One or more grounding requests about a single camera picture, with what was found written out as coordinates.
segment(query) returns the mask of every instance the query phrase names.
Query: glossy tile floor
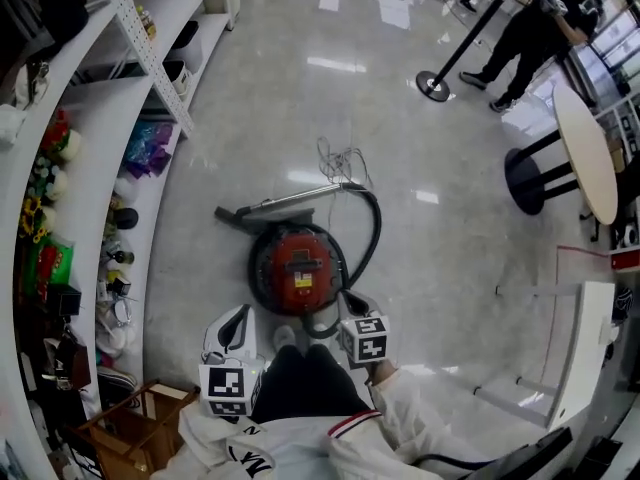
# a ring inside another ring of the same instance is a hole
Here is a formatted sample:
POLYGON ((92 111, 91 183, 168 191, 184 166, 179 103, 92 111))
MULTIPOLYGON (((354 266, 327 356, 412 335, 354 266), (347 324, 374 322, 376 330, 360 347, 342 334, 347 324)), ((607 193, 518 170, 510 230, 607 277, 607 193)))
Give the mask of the glossy tile floor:
MULTIPOLYGON (((197 382, 204 330, 251 301, 251 240, 214 220, 215 207, 324 184, 316 141, 325 136, 332 148, 362 149, 382 208, 380 244, 356 289, 390 316, 391 358, 420 375, 425 403, 488 456, 542 435, 436 373, 496 385, 522 405, 543 403, 500 378, 557 382, 573 300, 558 300, 554 316, 553 300, 498 299, 495 285, 607 279, 608 263, 557 249, 594 248, 593 224, 578 221, 579 193, 530 217, 504 182, 507 151, 554 127, 557 69, 502 117, 487 103, 506 88, 507 72, 486 93, 457 79, 458 70, 486 62, 507 16, 495 17, 448 76, 455 97, 439 104, 416 90, 416 73, 438 70, 477 19, 455 2, 242 0, 192 105, 198 132, 179 147, 165 190, 149 273, 147 378, 197 382)), ((487 3, 478 0, 480 9, 487 3)), ((543 169, 566 161, 560 144, 537 158, 543 169)), ((353 265, 371 231, 365 205, 341 194, 316 208, 315 222, 330 228, 353 265)), ((258 319, 261 352, 272 356, 278 322, 261 310, 258 319)))

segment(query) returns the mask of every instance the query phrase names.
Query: round table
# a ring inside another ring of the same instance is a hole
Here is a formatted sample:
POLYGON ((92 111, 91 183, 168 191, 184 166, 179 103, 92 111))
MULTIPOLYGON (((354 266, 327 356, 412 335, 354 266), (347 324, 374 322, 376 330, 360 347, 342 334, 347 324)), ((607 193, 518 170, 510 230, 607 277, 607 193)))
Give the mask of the round table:
POLYGON ((504 175, 509 192, 523 212, 537 215, 547 199, 580 187, 596 219, 609 225, 618 211, 618 187, 602 128, 580 96, 566 85, 553 89, 553 105, 558 130, 525 149, 507 153, 504 175), (541 173, 531 155, 560 139, 569 161, 541 173), (576 179, 545 190, 545 183, 571 173, 576 179))

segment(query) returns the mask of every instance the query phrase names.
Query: white jacket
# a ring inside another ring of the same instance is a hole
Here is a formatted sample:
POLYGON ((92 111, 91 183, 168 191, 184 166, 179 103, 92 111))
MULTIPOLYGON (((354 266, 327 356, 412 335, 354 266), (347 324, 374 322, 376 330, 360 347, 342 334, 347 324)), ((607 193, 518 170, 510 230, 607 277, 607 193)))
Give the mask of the white jacket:
POLYGON ((151 478, 439 480, 469 472, 435 461, 426 463, 429 471, 409 464, 427 453, 485 460, 454 438, 421 400, 411 373, 398 370, 370 392, 377 410, 347 419, 291 418, 263 425, 245 417, 232 424, 194 402, 180 413, 185 445, 151 478))

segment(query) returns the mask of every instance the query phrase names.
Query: wooden crate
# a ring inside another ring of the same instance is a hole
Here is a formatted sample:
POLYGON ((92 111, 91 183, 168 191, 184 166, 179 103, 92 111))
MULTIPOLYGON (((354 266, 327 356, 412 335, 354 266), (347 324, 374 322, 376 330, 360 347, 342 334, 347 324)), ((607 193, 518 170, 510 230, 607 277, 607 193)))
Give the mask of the wooden crate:
POLYGON ((157 380, 102 412, 84 425, 69 430, 91 445, 107 480, 147 480, 164 469, 180 446, 180 410, 200 392, 179 391, 157 380), (141 412, 128 409, 140 400, 141 412))

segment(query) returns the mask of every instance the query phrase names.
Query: sunflower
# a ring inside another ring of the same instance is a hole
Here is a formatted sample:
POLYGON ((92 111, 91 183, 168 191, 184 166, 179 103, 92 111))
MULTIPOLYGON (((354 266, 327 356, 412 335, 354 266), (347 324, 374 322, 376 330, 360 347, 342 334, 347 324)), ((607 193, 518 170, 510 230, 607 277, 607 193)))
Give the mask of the sunflower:
POLYGON ((47 230, 44 227, 40 228, 36 233, 36 236, 33 237, 33 243, 37 244, 46 235, 47 235, 47 230))
POLYGON ((34 223, 33 215, 23 215, 20 218, 20 227, 27 236, 33 235, 34 223))
POLYGON ((22 211, 30 217, 33 217, 40 208, 42 204, 39 197, 27 197, 22 203, 22 211))

